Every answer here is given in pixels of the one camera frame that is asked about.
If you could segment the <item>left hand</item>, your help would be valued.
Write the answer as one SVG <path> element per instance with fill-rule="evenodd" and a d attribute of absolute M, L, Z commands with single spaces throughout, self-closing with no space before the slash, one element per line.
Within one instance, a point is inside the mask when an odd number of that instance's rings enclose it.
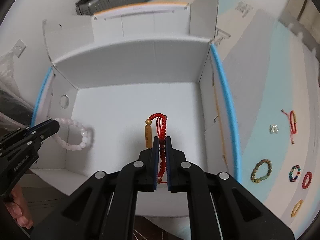
<path fill-rule="evenodd" d="M 30 229 L 34 222 L 28 208 L 27 200 L 24 198 L 22 188 L 19 184 L 16 184 L 12 189 L 11 196 L 13 201 L 5 202 L 7 210 L 20 227 Z"/>

